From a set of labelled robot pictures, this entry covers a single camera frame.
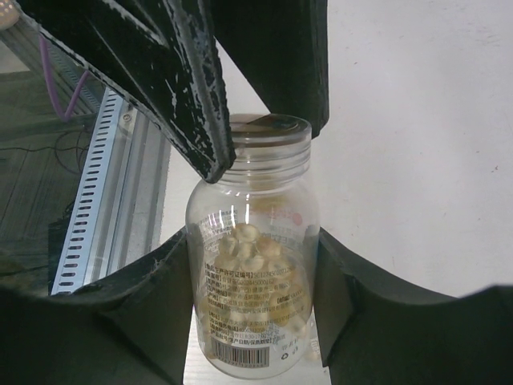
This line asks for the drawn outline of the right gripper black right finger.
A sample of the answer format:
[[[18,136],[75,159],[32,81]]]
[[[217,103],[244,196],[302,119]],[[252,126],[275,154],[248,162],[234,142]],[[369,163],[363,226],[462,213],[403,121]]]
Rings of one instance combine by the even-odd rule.
[[[313,307],[334,384],[509,384],[512,289],[453,298],[416,286],[321,231]]]

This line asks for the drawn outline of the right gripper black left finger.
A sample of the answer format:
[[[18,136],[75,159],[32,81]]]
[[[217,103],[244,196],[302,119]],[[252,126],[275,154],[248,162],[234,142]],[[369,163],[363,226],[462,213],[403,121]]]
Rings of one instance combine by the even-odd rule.
[[[4,384],[180,384],[192,316],[184,231],[70,294],[1,289]]]

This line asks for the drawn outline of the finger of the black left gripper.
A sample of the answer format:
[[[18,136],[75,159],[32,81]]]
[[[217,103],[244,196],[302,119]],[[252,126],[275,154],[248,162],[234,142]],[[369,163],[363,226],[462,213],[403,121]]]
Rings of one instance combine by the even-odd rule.
[[[206,1],[18,1],[26,22],[137,107],[209,184],[234,149]]]
[[[211,1],[216,40],[272,113],[329,121],[328,3]]]

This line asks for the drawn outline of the clear bottle gold cap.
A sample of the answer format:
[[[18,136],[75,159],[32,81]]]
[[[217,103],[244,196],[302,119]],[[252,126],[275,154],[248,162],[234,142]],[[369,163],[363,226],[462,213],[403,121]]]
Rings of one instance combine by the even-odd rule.
[[[250,144],[189,198],[198,342],[226,375],[271,378],[308,346],[320,233],[309,159],[308,140]]]

